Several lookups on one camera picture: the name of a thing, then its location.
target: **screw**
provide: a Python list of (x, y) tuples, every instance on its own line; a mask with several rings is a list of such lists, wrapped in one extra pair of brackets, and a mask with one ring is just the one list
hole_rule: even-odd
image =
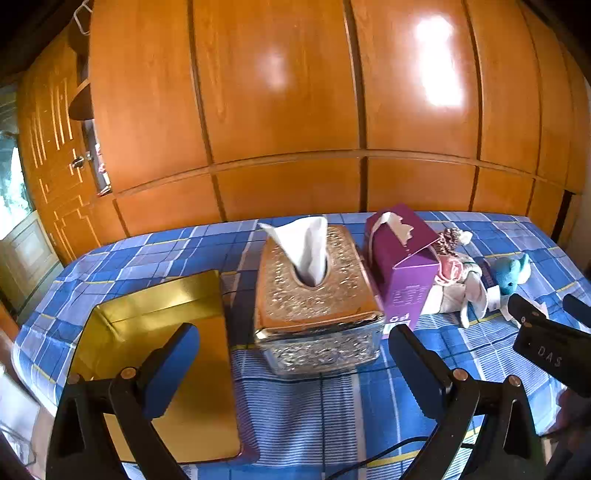
[(121, 371), (120, 375), (121, 375), (121, 378), (129, 380), (130, 378), (135, 377), (136, 373), (137, 373), (137, 370), (134, 367), (127, 367)]
[(521, 379), (517, 375), (509, 375), (509, 383), (514, 387), (520, 387)]
[(456, 368), (453, 371), (453, 378), (463, 382), (464, 380), (468, 379), (468, 372), (466, 372), (463, 368)]
[(80, 381), (80, 375), (78, 375), (78, 374), (68, 375), (68, 380), (67, 380), (68, 385), (76, 385), (79, 381)]

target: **door handle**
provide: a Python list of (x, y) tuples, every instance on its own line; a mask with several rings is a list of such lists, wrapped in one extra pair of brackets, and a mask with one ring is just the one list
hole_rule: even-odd
[(82, 168), (84, 166), (84, 161), (92, 161), (92, 156), (90, 152), (86, 152), (86, 155), (83, 157), (82, 155), (78, 155), (74, 160), (72, 160), (72, 167), (73, 168)]
[(84, 166), (84, 157), (81, 155), (72, 160), (73, 168), (82, 168)]

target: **purple tissue box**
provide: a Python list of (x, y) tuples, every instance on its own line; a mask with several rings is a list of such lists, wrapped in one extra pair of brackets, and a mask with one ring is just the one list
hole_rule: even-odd
[[(374, 233), (369, 248), (372, 227), (382, 214), (393, 212), (402, 217), (400, 223), (413, 227), (406, 245), (398, 239), (387, 223)], [(435, 254), (427, 247), (437, 240), (437, 234), (406, 205), (380, 210), (365, 223), (363, 251), (384, 304), (388, 333), (396, 323), (406, 323), (411, 329), (417, 324), (433, 279), (439, 271)]]

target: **ornate tissue box cover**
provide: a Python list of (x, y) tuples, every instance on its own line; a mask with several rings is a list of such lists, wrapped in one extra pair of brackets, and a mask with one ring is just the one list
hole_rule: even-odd
[(278, 375), (347, 369), (375, 360), (384, 315), (349, 231), (330, 225), (327, 272), (304, 285), (271, 238), (256, 284), (255, 342)]

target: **checkered bedspread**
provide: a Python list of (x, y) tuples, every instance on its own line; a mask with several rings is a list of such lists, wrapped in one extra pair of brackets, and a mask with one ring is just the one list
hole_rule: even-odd
[[(363, 242), (369, 213), (327, 215), (344, 223), (356, 243)], [(566, 254), (529, 219), (518, 216), (462, 212), (424, 212), (434, 230), (457, 226), (474, 233), (461, 250), (484, 268), (495, 258), (528, 252), (530, 280), (518, 292), (546, 302), (553, 320), (583, 327), (561, 308), (572, 293), (591, 303), (591, 284)], [(296, 218), (261, 219), (274, 226)], [(183, 468), (190, 478), (297, 479), (323, 478), (345, 465), (372, 456), (399, 440), (429, 435), (434, 421), (423, 417), (382, 341), (382, 355), (370, 366), (344, 374), (308, 380), (283, 380), (273, 375), (252, 342), (254, 288), (265, 234), (256, 220), (202, 225), (136, 236), (98, 248), (70, 264), (53, 283), (23, 326), (12, 353), (21, 379), (41, 402), (56, 411), (77, 339), (98, 303), (184, 275), (211, 268), (222, 272), (229, 341), (236, 382), (245, 392), (260, 460), (253, 465), (215, 464)], [(522, 378), (538, 432), (553, 422), (561, 385), (512, 350), (517, 334), (500, 312), (487, 312), (470, 328), (458, 328), (456, 314), (422, 316), (415, 333), (449, 367), (462, 367), (475, 378), (502, 381), (513, 373)], [(467, 441), (474, 441), (481, 423), (475, 418)], [(420, 449), (413, 443), (368, 469), (343, 478), (397, 479)], [(457, 477), (469, 450), (460, 450), (448, 478)], [(131, 478), (142, 478), (135, 466)]]

